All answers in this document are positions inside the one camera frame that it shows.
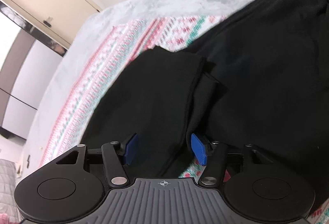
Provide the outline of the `red green patterned blanket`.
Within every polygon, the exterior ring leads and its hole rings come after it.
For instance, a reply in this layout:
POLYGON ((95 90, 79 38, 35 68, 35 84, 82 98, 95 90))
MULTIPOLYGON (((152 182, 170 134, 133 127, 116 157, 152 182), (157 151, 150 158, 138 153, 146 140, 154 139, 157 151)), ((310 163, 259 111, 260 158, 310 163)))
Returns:
POLYGON ((139 135, 131 178, 177 177, 191 136, 263 148, 328 199, 328 16, 238 14, 111 26, 82 63, 40 161, 139 135))

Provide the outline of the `white panel wardrobe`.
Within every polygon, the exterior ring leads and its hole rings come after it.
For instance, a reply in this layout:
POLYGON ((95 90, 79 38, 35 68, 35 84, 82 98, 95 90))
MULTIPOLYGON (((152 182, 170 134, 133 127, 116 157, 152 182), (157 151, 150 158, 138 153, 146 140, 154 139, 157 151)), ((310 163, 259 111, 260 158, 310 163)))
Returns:
POLYGON ((63 59, 59 53, 1 14, 1 129, 23 139, 63 59))

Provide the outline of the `black pants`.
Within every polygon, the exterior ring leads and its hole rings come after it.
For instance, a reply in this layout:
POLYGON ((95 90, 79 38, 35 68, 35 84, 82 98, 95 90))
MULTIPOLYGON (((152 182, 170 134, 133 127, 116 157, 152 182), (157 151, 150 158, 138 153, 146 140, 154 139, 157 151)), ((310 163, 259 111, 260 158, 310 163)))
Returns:
POLYGON ((255 0, 185 49, 154 47, 121 72, 82 136, 139 136, 127 174, 177 177, 191 135, 251 143, 328 198, 328 0, 255 0))

